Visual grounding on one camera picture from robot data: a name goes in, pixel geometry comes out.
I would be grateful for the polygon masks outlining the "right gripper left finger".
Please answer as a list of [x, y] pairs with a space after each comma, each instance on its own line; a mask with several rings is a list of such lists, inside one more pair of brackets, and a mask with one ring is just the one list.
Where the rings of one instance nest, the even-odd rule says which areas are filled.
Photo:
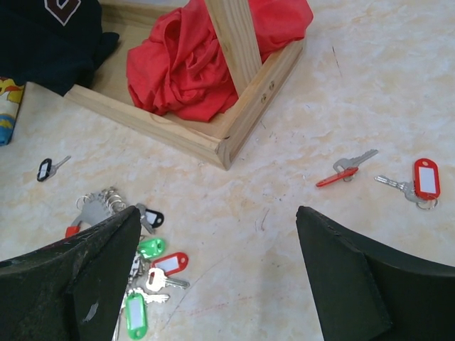
[[130, 206], [1, 262], [2, 340], [111, 340], [141, 234]]

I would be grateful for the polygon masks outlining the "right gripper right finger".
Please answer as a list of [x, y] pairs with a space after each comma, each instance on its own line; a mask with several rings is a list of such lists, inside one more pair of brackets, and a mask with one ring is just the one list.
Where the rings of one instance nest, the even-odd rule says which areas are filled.
[[453, 340], [454, 267], [406, 254], [311, 207], [296, 228], [325, 340]]

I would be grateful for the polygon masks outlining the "grey key organiser plate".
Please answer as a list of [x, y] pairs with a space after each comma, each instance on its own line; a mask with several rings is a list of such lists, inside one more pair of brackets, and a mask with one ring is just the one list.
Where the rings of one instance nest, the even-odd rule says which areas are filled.
[[81, 224], [96, 225], [127, 207], [126, 201], [114, 187], [83, 195], [76, 201], [79, 215], [65, 231], [65, 238], [77, 234]]

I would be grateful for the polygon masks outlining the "key with red tag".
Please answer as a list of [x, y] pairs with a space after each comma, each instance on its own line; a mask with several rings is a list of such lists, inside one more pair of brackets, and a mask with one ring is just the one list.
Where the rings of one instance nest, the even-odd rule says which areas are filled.
[[153, 261], [149, 267], [148, 277], [145, 282], [146, 288], [152, 292], [159, 292], [168, 286], [182, 289], [189, 288], [189, 282], [171, 278], [171, 275], [185, 270], [188, 261], [187, 254], [183, 252], [176, 252]]
[[439, 204], [441, 194], [439, 168], [437, 163], [429, 158], [420, 158], [414, 162], [411, 182], [398, 182], [384, 175], [377, 175], [374, 180], [398, 189], [420, 210], [433, 210]]

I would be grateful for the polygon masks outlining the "key with green tag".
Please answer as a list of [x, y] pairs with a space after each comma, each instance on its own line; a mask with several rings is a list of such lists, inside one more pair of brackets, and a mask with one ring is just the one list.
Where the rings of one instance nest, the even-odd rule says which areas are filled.
[[132, 288], [124, 299], [127, 332], [132, 340], [142, 339], [148, 330], [146, 308], [150, 303], [166, 303], [169, 294], [147, 293], [143, 288]]
[[160, 257], [166, 250], [166, 242], [162, 238], [144, 239], [139, 242], [137, 251], [144, 259]]

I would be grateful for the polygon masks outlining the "key with black tag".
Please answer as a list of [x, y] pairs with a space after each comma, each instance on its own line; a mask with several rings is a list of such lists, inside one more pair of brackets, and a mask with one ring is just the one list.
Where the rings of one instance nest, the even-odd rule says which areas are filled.
[[140, 213], [141, 225], [149, 234], [154, 234], [164, 223], [164, 215], [161, 212], [151, 210], [141, 203], [137, 203], [136, 208]]

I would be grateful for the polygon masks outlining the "key with grey tag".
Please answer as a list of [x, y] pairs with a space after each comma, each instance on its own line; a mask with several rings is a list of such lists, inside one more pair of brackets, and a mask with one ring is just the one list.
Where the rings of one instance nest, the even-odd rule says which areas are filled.
[[62, 161], [54, 163], [51, 158], [45, 158], [38, 167], [36, 180], [42, 183], [47, 179], [53, 177], [57, 173], [59, 167], [68, 162], [70, 159], [71, 156], [66, 156]]

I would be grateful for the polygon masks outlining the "wooden clothes rack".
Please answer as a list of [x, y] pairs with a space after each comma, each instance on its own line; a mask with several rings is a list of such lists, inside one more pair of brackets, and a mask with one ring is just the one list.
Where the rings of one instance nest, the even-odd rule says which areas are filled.
[[305, 1], [103, 1], [119, 46], [90, 88], [66, 95], [98, 114], [229, 169], [305, 45]]

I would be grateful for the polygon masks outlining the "blue Pikachu shirt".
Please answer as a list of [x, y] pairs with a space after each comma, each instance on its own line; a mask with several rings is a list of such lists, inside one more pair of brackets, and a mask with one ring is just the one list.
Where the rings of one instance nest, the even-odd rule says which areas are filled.
[[24, 88], [11, 78], [1, 77], [1, 146], [9, 144], [13, 136]]

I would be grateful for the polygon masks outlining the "red crumpled cloth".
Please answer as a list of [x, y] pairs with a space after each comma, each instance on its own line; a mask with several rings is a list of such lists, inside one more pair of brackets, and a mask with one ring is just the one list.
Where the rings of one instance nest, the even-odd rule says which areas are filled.
[[[250, 1], [262, 61], [301, 40], [314, 19], [305, 0]], [[135, 107], [209, 122], [238, 100], [204, 1], [189, 1], [155, 22], [127, 55], [127, 87]]]

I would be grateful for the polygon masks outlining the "navy blue shirt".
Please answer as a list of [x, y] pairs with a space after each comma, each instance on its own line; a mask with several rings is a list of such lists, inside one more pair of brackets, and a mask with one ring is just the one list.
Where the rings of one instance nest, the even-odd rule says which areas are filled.
[[102, 28], [98, 1], [2, 1], [1, 78], [65, 95], [90, 87], [118, 46]]

